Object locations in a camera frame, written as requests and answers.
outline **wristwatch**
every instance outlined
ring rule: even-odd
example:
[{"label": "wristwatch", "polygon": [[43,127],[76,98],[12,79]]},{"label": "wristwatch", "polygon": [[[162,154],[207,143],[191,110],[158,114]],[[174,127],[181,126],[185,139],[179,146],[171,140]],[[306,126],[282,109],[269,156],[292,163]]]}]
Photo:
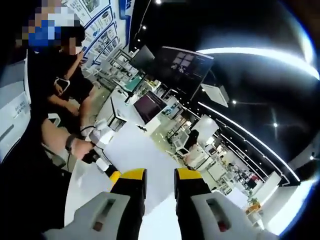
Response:
[{"label": "wristwatch", "polygon": [[70,134],[68,136],[68,138],[66,139],[66,142],[65,142],[65,149],[68,151],[68,153],[71,154],[71,146],[72,146],[72,143],[73,141],[75,140],[77,136],[75,134]]}]

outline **black ceiling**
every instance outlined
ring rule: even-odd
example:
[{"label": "black ceiling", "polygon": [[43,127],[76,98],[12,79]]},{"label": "black ceiling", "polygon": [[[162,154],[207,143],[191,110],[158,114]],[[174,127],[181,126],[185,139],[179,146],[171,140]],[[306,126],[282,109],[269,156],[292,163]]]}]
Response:
[{"label": "black ceiling", "polygon": [[[153,1],[145,14],[146,30],[138,34],[148,0],[135,1],[130,49],[143,45],[155,54],[162,46],[191,51],[216,47],[276,48],[303,58],[296,32],[287,21],[285,5],[277,1],[207,1],[163,3]],[[223,85],[230,100],[226,108],[210,100],[201,90],[190,101],[176,94],[181,103],[199,116],[218,118],[222,134],[270,174],[274,167],[250,147],[250,137],[236,126],[198,104],[220,112],[258,137],[285,162],[297,156],[319,130],[320,81],[279,61],[261,56],[214,54],[214,65],[204,83]],[[237,131],[241,137],[230,129]],[[274,163],[282,165],[264,147],[254,143]]]}]

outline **ceiling light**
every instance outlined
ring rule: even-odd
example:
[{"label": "ceiling light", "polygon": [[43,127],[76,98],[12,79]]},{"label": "ceiling light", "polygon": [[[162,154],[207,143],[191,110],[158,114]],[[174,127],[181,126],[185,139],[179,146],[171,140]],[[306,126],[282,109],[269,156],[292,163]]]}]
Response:
[{"label": "ceiling light", "polygon": [[215,114],[219,115],[220,117],[224,118],[225,120],[227,120],[228,122],[232,123],[233,125],[235,125],[236,127],[238,127],[239,129],[241,129],[242,131],[244,131],[246,134],[248,134],[250,137],[252,137],[254,140],[256,140],[258,143],[260,143],[264,148],[266,148],[270,153],[272,153],[289,171],[290,173],[295,177],[295,179],[300,182],[300,178],[298,177],[298,175],[289,167],[289,165],[278,155],[275,153],[275,151],[273,151],[270,147],[268,147],[263,141],[261,141],[259,138],[257,138],[255,135],[253,135],[251,132],[249,132],[247,129],[245,129],[243,126],[239,125],[238,123],[236,123],[235,121],[231,120],[230,118],[226,117],[225,115],[221,114],[220,112],[212,109],[211,107],[201,103],[198,101],[198,104],[200,104],[201,106],[209,109],[210,111],[214,112]]},{"label": "ceiling light", "polygon": [[313,66],[309,65],[307,62],[298,58],[297,56],[278,50],[254,47],[219,47],[199,50],[197,52],[201,54],[250,54],[264,56],[296,67],[297,69],[307,72],[316,79],[320,80],[319,73]]}]

